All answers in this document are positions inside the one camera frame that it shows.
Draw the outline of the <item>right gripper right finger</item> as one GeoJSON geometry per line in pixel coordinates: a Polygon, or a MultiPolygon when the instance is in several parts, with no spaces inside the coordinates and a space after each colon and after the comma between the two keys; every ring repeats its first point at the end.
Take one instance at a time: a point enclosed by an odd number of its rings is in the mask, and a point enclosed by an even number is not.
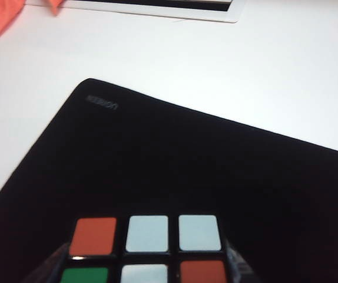
{"type": "Polygon", "coordinates": [[[229,241],[225,242],[228,271],[233,283],[260,283],[260,278],[229,241]]]}

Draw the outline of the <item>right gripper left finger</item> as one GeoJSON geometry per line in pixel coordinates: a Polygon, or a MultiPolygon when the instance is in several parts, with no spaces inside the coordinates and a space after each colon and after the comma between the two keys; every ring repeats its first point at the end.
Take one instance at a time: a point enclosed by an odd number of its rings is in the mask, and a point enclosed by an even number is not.
{"type": "Polygon", "coordinates": [[[68,256],[69,243],[62,244],[40,266],[35,268],[22,282],[54,282],[59,274],[62,264],[68,256]]]}

